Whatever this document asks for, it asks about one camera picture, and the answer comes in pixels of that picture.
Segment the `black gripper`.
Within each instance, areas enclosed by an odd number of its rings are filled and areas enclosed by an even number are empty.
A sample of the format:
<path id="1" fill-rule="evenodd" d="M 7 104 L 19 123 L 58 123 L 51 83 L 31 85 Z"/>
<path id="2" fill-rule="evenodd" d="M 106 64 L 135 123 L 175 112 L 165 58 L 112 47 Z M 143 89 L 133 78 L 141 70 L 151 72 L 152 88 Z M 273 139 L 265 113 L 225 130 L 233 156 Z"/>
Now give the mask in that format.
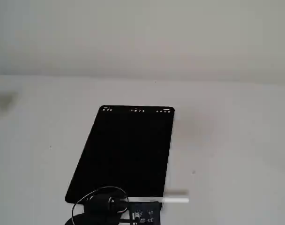
<path id="1" fill-rule="evenodd" d="M 118 214 L 127 211 L 129 198 L 120 187 L 101 187 L 90 193 L 84 204 L 89 214 Z"/>

